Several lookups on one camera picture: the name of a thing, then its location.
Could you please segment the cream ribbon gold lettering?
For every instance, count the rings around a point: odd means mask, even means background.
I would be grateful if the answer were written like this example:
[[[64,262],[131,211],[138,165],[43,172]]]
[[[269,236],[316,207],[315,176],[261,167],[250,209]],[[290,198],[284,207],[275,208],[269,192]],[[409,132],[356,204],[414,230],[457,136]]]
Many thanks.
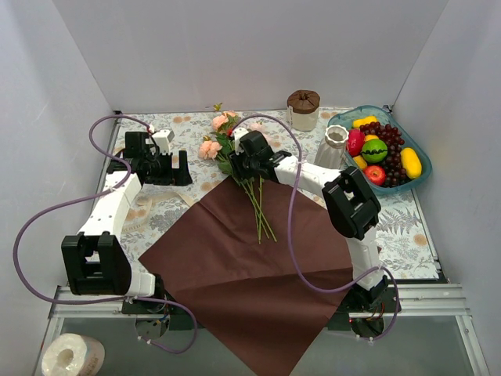
[[[182,193],[168,190],[154,195],[140,195],[132,204],[125,217],[122,233],[133,233],[147,227],[152,210],[165,201],[179,200],[188,207],[195,204],[195,200]]]

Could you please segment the red paper bouquet wrap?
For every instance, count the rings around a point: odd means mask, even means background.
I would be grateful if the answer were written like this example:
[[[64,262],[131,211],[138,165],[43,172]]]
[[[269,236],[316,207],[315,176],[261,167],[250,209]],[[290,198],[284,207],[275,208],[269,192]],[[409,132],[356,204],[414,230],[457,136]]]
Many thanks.
[[[257,235],[248,196],[225,179],[139,260],[255,374],[288,375],[344,292],[317,292],[300,279],[287,243],[292,189],[266,182],[263,191],[273,238]],[[295,196],[292,238],[301,272],[314,286],[332,289],[351,281],[345,239],[326,209],[302,193]]]

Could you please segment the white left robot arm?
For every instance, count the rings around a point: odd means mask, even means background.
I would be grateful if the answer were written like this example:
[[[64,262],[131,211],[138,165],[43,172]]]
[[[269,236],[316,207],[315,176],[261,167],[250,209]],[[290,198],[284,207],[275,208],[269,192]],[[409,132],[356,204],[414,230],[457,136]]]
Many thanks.
[[[122,246],[122,227],[144,185],[188,186],[187,153],[178,153],[173,167],[170,129],[126,132],[124,149],[106,169],[104,195],[75,235],[64,237],[61,250],[70,289],[75,295],[139,297],[149,313],[159,313],[167,295],[159,276],[140,272],[128,261]]]

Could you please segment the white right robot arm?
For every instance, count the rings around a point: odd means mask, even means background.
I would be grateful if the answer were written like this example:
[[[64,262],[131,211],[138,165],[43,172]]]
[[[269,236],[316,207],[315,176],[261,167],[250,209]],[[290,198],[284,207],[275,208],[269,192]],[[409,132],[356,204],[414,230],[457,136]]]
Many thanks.
[[[234,151],[229,161],[237,177],[260,177],[293,188],[287,215],[287,243],[300,279],[312,290],[325,294],[353,288],[355,304],[363,311],[372,311],[380,305],[388,286],[375,241],[380,203],[362,173],[354,167],[329,169],[304,162],[301,151],[297,156],[284,150],[274,151],[259,131],[239,127],[231,138]],[[301,272],[292,238],[293,208],[299,189],[323,197],[334,229],[348,245],[352,282],[325,289],[314,286]]]

